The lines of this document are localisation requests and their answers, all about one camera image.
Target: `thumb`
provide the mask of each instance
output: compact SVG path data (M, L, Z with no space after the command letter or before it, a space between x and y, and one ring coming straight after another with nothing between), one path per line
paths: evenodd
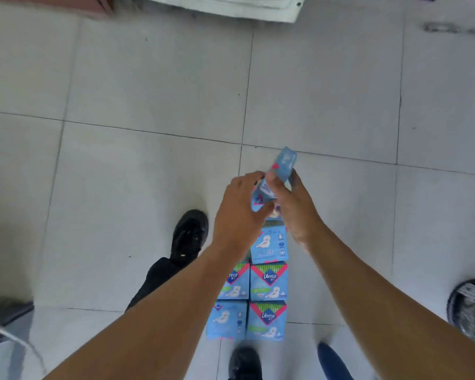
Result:
M269 171L266 173L266 182L267 185L269 185L269 188L271 188L271 191L278 198L280 204L288 199L288 197L290 196L290 191L287 189L283 181L280 180L280 178L276 175L275 172Z
M274 201L270 201L269 203L264 204L262 208L257 211L257 216L261 220L266 221L266 218L268 218L272 214L272 211L274 211L275 205L276 204L274 203Z

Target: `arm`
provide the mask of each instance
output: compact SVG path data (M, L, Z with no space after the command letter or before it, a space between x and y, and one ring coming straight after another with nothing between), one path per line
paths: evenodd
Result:
M46 380L183 379L229 272L260 236L270 203L250 207L264 176L237 177L215 219L212 244L188 267L83 345Z
M345 321L383 380L475 379L475 343L361 261L321 220L294 171L292 192L274 173L292 236L310 254Z

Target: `person's left hand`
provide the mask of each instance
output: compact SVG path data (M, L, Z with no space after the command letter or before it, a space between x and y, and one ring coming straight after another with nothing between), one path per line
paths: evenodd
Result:
M236 254L243 259L260 236L266 218L272 214L274 202L264 204L258 212L251 206L255 185L264 178L264 172L235 177L227 186L222 204L216 214L213 246L223 253Z

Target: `person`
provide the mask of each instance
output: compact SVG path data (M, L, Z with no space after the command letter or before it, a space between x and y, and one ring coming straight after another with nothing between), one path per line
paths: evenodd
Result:
M169 262L152 267L150 282L129 309L46 379L183 379L222 283L274 209L271 202L258 212L251 210L251 193L263 178L264 172L253 172L230 182L215 218L213 241L198 257L207 221L200 213L187 214L174 232ZM475 380L472 340L361 261L323 222L297 172L291 176L291 191L274 172L265 178L293 239L317 265L380 378ZM232 380L261 378L260 359L253 352L234 352Z

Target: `sanitary pad package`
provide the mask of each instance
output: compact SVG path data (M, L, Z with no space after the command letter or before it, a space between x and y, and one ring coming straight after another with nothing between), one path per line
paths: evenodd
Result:
M286 323L287 304L284 301L251 302L246 338L283 340Z
M297 159L297 153L288 147L282 149L269 170L276 172L276 175L286 182L292 173L292 168ZM252 194L252 210L257 212L265 203L274 200L276 196L267 185L266 180L262 180ZM279 207L276 207L267 220L281 220Z
M246 315L246 301L218 301L206 324L206 336L208 339L244 339Z
M247 300L250 297L250 263L240 262L229 274L220 294L219 300Z
M287 229L284 225L265 226L250 251L254 264L288 260Z
M286 262L253 265L250 271L250 300L289 298L289 268Z

